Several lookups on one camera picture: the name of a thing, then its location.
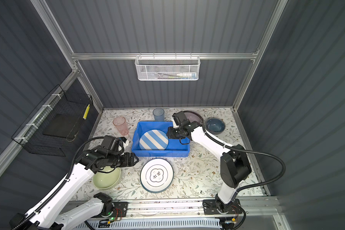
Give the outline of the white plate clover outline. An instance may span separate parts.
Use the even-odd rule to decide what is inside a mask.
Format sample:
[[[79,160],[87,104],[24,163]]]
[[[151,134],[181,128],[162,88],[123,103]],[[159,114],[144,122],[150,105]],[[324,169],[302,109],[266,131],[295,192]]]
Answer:
[[[172,184],[173,175],[173,168],[168,161],[153,159],[143,166],[140,183],[150,193],[161,193]]]

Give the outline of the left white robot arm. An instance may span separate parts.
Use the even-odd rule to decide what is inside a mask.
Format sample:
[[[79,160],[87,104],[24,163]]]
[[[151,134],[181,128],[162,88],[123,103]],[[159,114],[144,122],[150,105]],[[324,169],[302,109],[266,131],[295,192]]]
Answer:
[[[125,168],[138,162],[139,158],[133,152],[111,154],[97,148],[84,151],[65,177],[40,202],[25,214],[18,213],[10,220],[10,227],[13,230],[65,230],[97,215],[112,216],[117,211],[113,199],[102,192],[66,214],[61,215],[60,212],[80,187],[106,166]]]

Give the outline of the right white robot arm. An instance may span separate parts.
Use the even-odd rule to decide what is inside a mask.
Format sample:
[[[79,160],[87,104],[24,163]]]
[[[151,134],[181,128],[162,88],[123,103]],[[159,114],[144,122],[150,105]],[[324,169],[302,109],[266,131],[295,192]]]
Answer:
[[[215,197],[216,208],[226,212],[237,197],[242,183],[252,172],[247,154],[241,145],[230,145],[207,132],[197,122],[186,126],[174,124],[168,128],[168,139],[189,139],[200,144],[220,161],[220,177],[223,184]]]

